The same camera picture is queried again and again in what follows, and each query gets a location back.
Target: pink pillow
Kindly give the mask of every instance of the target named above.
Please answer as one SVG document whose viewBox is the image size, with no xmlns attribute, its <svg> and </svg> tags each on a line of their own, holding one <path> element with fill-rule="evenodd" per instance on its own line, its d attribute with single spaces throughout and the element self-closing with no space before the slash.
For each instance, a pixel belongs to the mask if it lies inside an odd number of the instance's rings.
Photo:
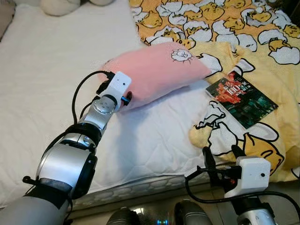
<svg viewBox="0 0 300 225">
<path fill-rule="evenodd" d="M 210 74 L 210 70 L 183 45 L 163 43 L 127 52 L 108 61 L 101 70 L 121 71 L 131 77 L 132 100 L 122 111 L 140 107 Z"/>
</svg>

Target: white plush toy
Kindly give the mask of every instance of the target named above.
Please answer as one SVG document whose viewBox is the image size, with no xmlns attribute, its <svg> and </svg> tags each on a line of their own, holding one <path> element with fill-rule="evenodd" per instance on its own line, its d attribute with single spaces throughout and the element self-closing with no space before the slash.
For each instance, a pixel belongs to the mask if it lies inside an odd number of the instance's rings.
<svg viewBox="0 0 300 225">
<path fill-rule="evenodd" d="M 90 0 L 98 6 L 105 6 L 113 0 Z M 79 8 L 87 0 L 41 0 L 42 10 L 49 15 L 66 15 Z"/>
</svg>

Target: quilted mattress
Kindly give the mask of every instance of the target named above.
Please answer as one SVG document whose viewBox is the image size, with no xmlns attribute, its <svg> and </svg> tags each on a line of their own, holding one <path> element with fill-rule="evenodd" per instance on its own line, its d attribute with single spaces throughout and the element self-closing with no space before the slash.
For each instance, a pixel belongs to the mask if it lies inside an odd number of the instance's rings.
<svg viewBox="0 0 300 225">
<path fill-rule="evenodd" d="M 46 146 L 72 123 L 71 99 L 82 78 L 141 47 L 126 1 L 85 4 L 64 17 L 28 5 L 16 8 L 0 43 L 0 207 L 24 194 L 29 186 L 23 176 L 35 176 Z M 77 113 L 98 85 L 95 76 L 82 87 Z M 92 194 L 76 205 L 182 186 L 182 175 L 204 164 L 188 130 L 204 114 L 207 86 L 199 81 L 113 115 L 97 148 Z"/>
</svg>

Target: yellow blanket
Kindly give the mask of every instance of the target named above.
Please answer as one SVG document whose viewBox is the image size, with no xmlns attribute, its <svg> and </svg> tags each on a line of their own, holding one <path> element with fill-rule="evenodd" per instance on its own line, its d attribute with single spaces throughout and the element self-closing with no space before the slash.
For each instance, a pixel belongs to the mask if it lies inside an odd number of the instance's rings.
<svg viewBox="0 0 300 225">
<path fill-rule="evenodd" d="M 247 155 L 271 162 L 271 181 L 299 179 L 300 29 L 264 0 L 252 1 L 130 0 L 130 5 L 144 43 L 182 43 L 211 68 L 210 83 L 234 69 L 279 105 L 244 130 L 211 102 L 191 129 L 191 142 L 230 161 L 230 147 L 237 144 Z"/>
</svg>

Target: book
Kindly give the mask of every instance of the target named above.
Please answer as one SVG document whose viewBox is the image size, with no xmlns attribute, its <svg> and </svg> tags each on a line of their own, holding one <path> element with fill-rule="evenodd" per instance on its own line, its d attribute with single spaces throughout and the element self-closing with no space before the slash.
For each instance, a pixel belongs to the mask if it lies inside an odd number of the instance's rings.
<svg viewBox="0 0 300 225">
<path fill-rule="evenodd" d="M 278 108 L 277 104 L 235 71 L 206 90 L 246 129 Z"/>
</svg>

